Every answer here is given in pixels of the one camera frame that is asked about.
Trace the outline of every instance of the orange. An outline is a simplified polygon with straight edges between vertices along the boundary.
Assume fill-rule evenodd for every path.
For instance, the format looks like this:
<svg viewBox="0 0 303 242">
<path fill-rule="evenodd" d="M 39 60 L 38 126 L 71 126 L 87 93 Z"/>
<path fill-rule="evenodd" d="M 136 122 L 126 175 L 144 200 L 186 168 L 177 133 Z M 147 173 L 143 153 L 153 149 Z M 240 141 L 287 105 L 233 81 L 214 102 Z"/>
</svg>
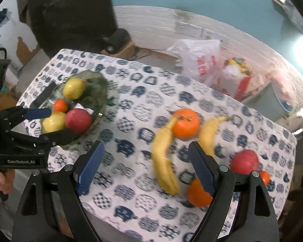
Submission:
<svg viewBox="0 0 303 242">
<path fill-rule="evenodd" d="M 54 111 L 66 113 L 68 111 L 68 105 L 63 99 L 58 99 L 54 103 Z"/>
<path fill-rule="evenodd" d="M 259 174 L 260 174 L 261 178 L 263 179 L 265 186 L 268 185 L 270 182 L 269 173 L 267 171 L 261 171 Z"/>
<path fill-rule="evenodd" d="M 212 202 L 213 197 L 206 191 L 204 191 L 201 182 L 198 178 L 195 178 L 190 183 L 187 191 L 187 200 L 198 208 L 208 207 Z"/>
<path fill-rule="evenodd" d="M 175 137 L 186 140 L 195 137 L 200 129 L 200 118 L 189 108 L 176 111 L 173 116 L 180 118 L 173 127 Z"/>
</svg>

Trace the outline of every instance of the table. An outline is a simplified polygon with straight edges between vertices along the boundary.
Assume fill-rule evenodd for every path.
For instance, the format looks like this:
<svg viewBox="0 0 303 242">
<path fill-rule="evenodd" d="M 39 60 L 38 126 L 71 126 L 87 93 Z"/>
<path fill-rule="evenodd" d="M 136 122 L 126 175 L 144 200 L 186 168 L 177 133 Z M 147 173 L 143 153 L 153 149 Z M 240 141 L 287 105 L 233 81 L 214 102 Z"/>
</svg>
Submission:
<svg viewBox="0 0 303 242">
<path fill-rule="evenodd" d="M 259 155 L 259 171 L 271 176 L 267 186 L 276 216 L 280 216 L 293 176 L 296 139 L 284 128 L 264 118 L 254 109 L 187 77 L 138 62 L 61 50 L 36 76 L 18 104 L 29 107 L 46 86 L 83 70 L 101 72 L 108 79 L 107 111 L 90 135 L 64 149 L 51 149 L 48 168 L 60 170 L 73 164 L 93 142 L 105 144 L 105 156 L 90 192 L 81 196 L 84 208 L 118 230 L 141 241 L 188 241 L 207 208 L 195 208 L 186 199 L 188 184 L 195 177 L 187 159 L 191 142 L 176 139 L 171 147 L 180 181 L 181 195 L 173 197 L 162 190 L 150 165 L 151 141 L 158 128 L 181 107 L 198 112 L 201 120 L 230 115 L 215 139 L 220 165 L 243 150 Z M 39 120 L 25 123 L 28 134 L 38 136 Z M 228 234 L 238 204 L 238 193 L 220 237 Z"/>
</svg>

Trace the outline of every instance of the yellow banana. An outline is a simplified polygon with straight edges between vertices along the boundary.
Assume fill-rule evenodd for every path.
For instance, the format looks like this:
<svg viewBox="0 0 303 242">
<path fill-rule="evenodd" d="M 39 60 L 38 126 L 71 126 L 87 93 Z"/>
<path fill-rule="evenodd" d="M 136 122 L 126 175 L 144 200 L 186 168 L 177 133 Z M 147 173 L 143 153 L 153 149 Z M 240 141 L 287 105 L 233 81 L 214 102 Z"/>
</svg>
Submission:
<svg viewBox="0 0 303 242">
<path fill-rule="evenodd" d="M 156 179 L 161 188 L 171 195 L 176 195 L 180 192 L 178 179 L 171 167 L 171 161 L 166 157 L 168 148 L 173 142 L 172 129 L 177 120 L 177 117 L 173 117 L 167 125 L 157 131 L 151 148 L 151 164 Z"/>
<path fill-rule="evenodd" d="M 218 128 L 223 121 L 228 120 L 228 116 L 214 117 L 207 120 L 202 126 L 199 133 L 198 143 L 207 155 L 214 157 L 213 143 L 217 135 Z"/>
</svg>

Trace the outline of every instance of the yellow fruit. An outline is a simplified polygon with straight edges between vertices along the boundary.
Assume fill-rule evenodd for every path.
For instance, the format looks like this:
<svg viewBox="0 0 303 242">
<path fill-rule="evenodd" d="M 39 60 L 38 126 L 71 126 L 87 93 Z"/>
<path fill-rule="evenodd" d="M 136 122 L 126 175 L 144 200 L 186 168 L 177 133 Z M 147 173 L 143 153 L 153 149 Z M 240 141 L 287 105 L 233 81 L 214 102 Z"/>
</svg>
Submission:
<svg viewBox="0 0 303 242">
<path fill-rule="evenodd" d="M 42 122 L 45 132 L 50 133 L 65 129 L 65 116 L 66 114 L 63 112 L 52 112 L 51 116 Z"/>
<path fill-rule="evenodd" d="M 207 120 L 202 126 L 198 143 L 207 155 L 215 158 L 213 143 L 220 124 L 227 120 L 229 120 L 228 116 L 215 117 Z"/>
<path fill-rule="evenodd" d="M 151 148 L 151 164 L 153 166 L 156 179 L 161 188 L 171 195 L 180 193 L 178 179 L 171 167 L 171 161 L 166 157 L 168 148 L 173 142 L 172 129 L 177 120 L 177 117 L 173 117 L 166 126 L 157 131 Z"/>
<path fill-rule="evenodd" d="M 63 96 L 70 100 L 75 100 L 81 97 L 85 91 L 85 81 L 80 78 L 69 79 L 63 89 Z"/>
</svg>

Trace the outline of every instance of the snack package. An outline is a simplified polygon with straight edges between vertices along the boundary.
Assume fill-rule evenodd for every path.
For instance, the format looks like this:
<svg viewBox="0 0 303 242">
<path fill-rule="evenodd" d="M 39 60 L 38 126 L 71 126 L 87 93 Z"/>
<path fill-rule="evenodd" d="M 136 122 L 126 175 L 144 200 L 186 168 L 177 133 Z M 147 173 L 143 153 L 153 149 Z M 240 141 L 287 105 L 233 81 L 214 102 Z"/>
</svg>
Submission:
<svg viewBox="0 0 303 242">
<path fill-rule="evenodd" d="M 221 67 L 216 89 L 240 101 L 252 78 L 252 72 L 241 58 L 230 58 Z"/>
<path fill-rule="evenodd" d="M 167 49 L 180 58 L 182 75 L 212 87 L 220 74 L 219 40 L 177 40 Z"/>
</svg>

